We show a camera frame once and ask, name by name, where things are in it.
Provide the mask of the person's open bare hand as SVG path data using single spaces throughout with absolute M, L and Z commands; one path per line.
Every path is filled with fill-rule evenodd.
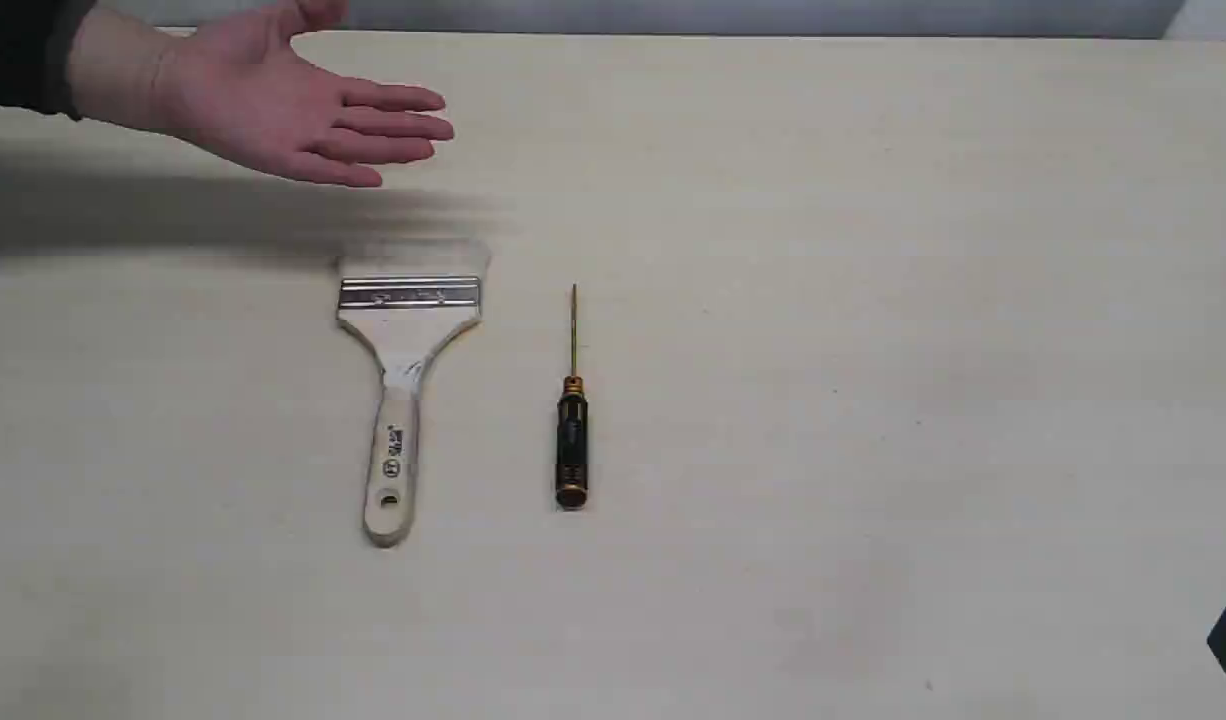
M 381 167 L 433 158 L 456 135 L 441 94 L 340 76 L 294 50 L 345 10 L 278 1 L 170 38 L 153 82 L 157 128 L 239 167 L 329 186 L 381 186 Z

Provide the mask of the forearm in black sleeve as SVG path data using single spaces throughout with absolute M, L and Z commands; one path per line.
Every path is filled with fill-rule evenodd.
M 174 135 L 174 44 L 96 1 L 0 1 L 0 105 Z

